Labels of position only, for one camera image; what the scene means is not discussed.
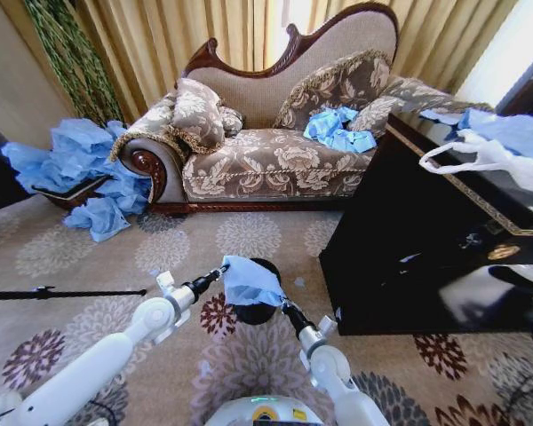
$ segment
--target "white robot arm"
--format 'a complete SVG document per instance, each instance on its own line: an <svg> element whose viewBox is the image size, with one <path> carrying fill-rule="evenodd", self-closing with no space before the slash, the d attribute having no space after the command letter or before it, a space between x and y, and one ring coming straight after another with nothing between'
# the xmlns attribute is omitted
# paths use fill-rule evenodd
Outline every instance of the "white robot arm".
<svg viewBox="0 0 533 426"><path fill-rule="evenodd" d="M373 399L355 385L346 356L327 344L326 339L337 324L325 316L316 327L288 299L284 302L282 311L288 315L296 330L302 347L300 359L311 375L312 385L326 391L334 403L337 424L388 426L389 423Z"/></svg>
<svg viewBox="0 0 533 426"><path fill-rule="evenodd" d="M122 333L101 339L26 399L22 400L15 391L0 397L0 426L63 425L123 370L136 344L147 338L158 344L186 322L189 307L226 269L226 266L222 266L179 288L172 286L173 278L169 272L160 274L158 284L163 289L163 297L148 299L140 304L134 312L131 325ZM324 317L318 329L289 301L285 302L282 310L297 330L302 346L300 358L312 376L313 385L327 391L334 402L338 425L388 425L373 400L360 392L351 380L344 354L326 344L325 337L335 323ZM290 398L286 402L282 401L283 398L271 399L277 400L280 408L284 403L287 405L285 408L290 407ZM303 404L301 406L304 411L311 412ZM231 405L230 409L236 410L236 407ZM214 415L208 425L224 424L217 423L214 418L225 417Z"/></svg>

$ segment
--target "blue cloth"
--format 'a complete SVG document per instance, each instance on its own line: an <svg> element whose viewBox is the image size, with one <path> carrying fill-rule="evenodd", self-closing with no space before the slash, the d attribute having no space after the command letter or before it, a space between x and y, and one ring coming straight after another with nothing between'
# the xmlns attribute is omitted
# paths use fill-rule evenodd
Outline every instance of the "blue cloth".
<svg viewBox="0 0 533 426"><path fill-rule="evenodd" d="M101 129L91 120L66 119L52 129L51 151L9 142L2 153L19 172L16 179L29 193L36 192L33 187L65 193L87 178L109 175L111 178L95 190L104 198L89 199L63 221L69 227L90 228L92 238L99 242L130 226L124 216L141 213L147 204L149 177L108 160L113 143L125 131L117 121Z"/></svg>
<svg viewBox="0 0 533 426"><path fill-rule="evenodd" d="M498 140L515 155L533 158L533 116L512 115L501 117L497 114L468 108L457 122L453 114L437 114L426 110L421 116L455 125L459 129L472 129L483 138Z"/></svg>
<svg viewBox="0 0 533 426"><path fill-rule="evenodd" d="M75 207L63 223L70 228L91 228L91 237L96 242L104 241L131 225L115 200L109 197L90 198L85 205Z"/></svg>
<svg viewBox="0 0 533 426"><path fill-rule="evenodd" d="M326 109L310 117L304 130L304 137L318 139L329 148L350 153L364 153L376 146L375 139L368 131L344 130L343 122L348 122L357 115L357 111L341 106L338 109Z"/></svg>
<svg viewBox="0 0 533 426"><path fill-rule="evenodd" d="M223 274L228 304L280 306L284 292L272 272L247 257L224 256L229 269Z"/></svg>

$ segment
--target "throw pillow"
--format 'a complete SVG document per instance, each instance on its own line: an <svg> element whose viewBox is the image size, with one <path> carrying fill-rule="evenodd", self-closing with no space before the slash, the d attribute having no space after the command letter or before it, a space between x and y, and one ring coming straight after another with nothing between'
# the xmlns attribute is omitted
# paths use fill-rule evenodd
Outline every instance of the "throw pillow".
<svg viewBox="0 0 533 426"><path fill-rule="evenodd" d="M223 130L225 131L226 138L236 136L236 134L243 128L245 120L243 114L227 106L220 106L219 113L221 114L221 121L223 122Z"/></svg>
<svg viewBox="0 0 533 426"><path fill-rule="evenodd" d="M381 94L389 76L382 51L361 51L321 67L299 82L282 104L274 127L304 130L325 107L363 109Z"/></svg>
<svg viewBox="0 0 533 426"><path fill-rule="evenodd" d="M401 111L405 101L395 96L381 96L362 109L347 125L348 130L368 130L373 138L380 138L385 134L385 125L389 113Z"/></svg>
<svg viewBox="0 0 533 426"><path fill-rule="evenodd" d="M180 78L168 131L182 138L199 154L217 151L225 138L219 105L219 96L205 84Z"/></svg>

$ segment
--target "beige curtain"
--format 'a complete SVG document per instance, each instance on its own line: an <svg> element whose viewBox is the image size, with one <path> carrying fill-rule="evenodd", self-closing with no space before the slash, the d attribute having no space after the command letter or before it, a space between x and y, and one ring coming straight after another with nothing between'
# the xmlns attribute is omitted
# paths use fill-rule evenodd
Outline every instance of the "beige curtain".
<svg viewBox="0 0 533 426"><path fill-rule="evenodd" d="M385 0L399 19L394 72L454 92L517 0ZM78 16L117 90L127 121L174 86L210 37L235 68L272 65L295 21L311 33L351 0L81 0Z"/></svg>

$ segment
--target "black stick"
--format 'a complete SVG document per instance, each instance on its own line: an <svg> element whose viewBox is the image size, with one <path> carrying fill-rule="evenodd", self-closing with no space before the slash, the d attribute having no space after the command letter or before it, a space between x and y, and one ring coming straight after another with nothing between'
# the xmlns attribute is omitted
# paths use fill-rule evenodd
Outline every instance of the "black stick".
<svg viewBox="0 0 533 426"><path fill-rule="evenodd" d="M0 300L51 299L58 297L95 297L95 296L144 296L145 288L134 291L51 291L49 286L34 288L32 291L0 291Z"/></svg>

